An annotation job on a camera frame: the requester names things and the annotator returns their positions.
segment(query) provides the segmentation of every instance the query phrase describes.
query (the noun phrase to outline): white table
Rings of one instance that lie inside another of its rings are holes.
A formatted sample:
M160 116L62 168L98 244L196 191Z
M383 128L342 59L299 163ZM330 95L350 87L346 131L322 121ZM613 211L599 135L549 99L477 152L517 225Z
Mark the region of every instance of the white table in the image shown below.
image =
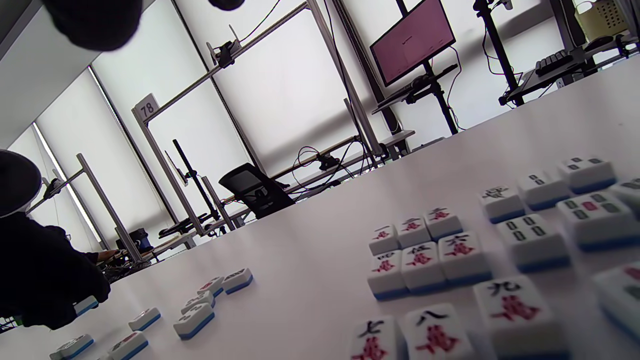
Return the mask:
M63 342L88 333L96 345L78 360L93 360L129 332L127 321L156 306L163 319L145 331L150 348L135 360L348 359L355 321L452 302L483 358L492 359L471 288L374 300L365 280L369 231L446 205L479 233L495 275L515 275L476 193L589 153L613 160L620 177L639 175L639 83L637 57L118 281L106 303L64 329L0 335L2 358L46 359ZM558 225L554 209L541 214ZM640 249L587 255L569 245L571 268L532 279L563 322L574 359L640 359L640 346L596 308L589 281L595 272L637 259ZM254 283L219 297L216 318L191 341L180 341L172 323L185 300L208 279L244 266Z

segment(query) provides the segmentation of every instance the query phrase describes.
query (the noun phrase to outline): hand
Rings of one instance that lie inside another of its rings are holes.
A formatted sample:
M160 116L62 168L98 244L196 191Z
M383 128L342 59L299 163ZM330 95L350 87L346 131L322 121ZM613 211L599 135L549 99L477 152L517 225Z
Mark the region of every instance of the hand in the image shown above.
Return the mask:
M108 250L98 253L98 262L107 261L111 259L115 254L117 254L119 250Z

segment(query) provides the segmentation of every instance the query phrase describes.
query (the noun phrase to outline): red chinese character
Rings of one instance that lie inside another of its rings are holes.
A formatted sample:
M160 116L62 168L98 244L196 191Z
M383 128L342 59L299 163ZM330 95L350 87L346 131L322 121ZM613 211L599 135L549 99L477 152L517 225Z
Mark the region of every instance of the red chinese character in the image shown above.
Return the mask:
M468 247L464 243L457 243L457 244L455 244L453 246L453 251L452 252L448 252L445 255L453 255L453 256L458 256L458 254L467 255L468 253L472 252L473 250L474 250L474 248Z
M378 345L378 337L373 336L367 338L364 349L362 349L362 354L351 356L351 358L354 360L382 360L386 354L387 352Z
M413 257L413 261L411 263L407 263L406 265L417 266L418 264L426 264L431 260L431 258L427 258L427 255L423 253L418 253Z
M640 269L636 269L636 268L632 268L632 267L626 267L625 268L625 273L631 277L633 277L635 280L640 281Z
M598 206L596 206L596 204L592 203L591 201L583 202L582 206L584 206L584 208L589 210L589 211L594 211L594 210L598 209Z
M502 297L503 313L492 314L492 318L505 318L510 322L515 321L514 317L519 316L524 320L531 320L536 317L540 309L533 306L525 305L517 295L509 295Z
M437 348L441 348L445 352L453 350L456 343L459 342L456 338L447 337L447 334L442 330L441 325L429 326L427 328L427 340L428 343L415 347L416 350L428 350L430 353L435 354Z
M409 231L409 230L414 230L419 228L420 225L416 224L415 222L410 222L409 225L406 226L406 228L403 231Z
M438 220L441 218L445 218L449 216L449 213L445 213L444 211L438 211L437 213L434 214L435 216L429 220Z
M395 268L396 266L393 265L392 263L389 263L389 260L384 260L382 263L380 263L380 267L375 269L375 270L371 270L372 272L381 272L381 271L389 271L392 268Z
M380 232L380 234L378 234L375 238L373 238L373 240L380 240L380 239L384 239L384 238L386 238L386 237L387 237L387 236L389 236L389 235L391 235L391 234L389 234L389 233L388 233L388 232L386 232L386 231L381 231L381 232Z

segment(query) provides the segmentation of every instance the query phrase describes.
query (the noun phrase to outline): ceiling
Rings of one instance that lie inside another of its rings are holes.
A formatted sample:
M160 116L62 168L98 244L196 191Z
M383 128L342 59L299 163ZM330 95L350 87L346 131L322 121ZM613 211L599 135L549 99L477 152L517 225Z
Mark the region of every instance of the ceiling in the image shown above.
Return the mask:
M0 43L30 3L31 0L0 0Z
M144 8L153 2L144 0ZM100 53L71 44L40 0L0 0L0 39L0 149L6 149Z

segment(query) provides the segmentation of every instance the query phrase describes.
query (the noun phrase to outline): black jacket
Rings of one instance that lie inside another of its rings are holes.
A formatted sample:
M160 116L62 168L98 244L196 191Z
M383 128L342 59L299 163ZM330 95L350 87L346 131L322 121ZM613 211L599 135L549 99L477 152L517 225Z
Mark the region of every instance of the black jacket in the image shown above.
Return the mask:
M25 326L58 329L76 319L76 302L91 295L107 300L103 274L58 229L24 213L0 218L0 317L19 315Z

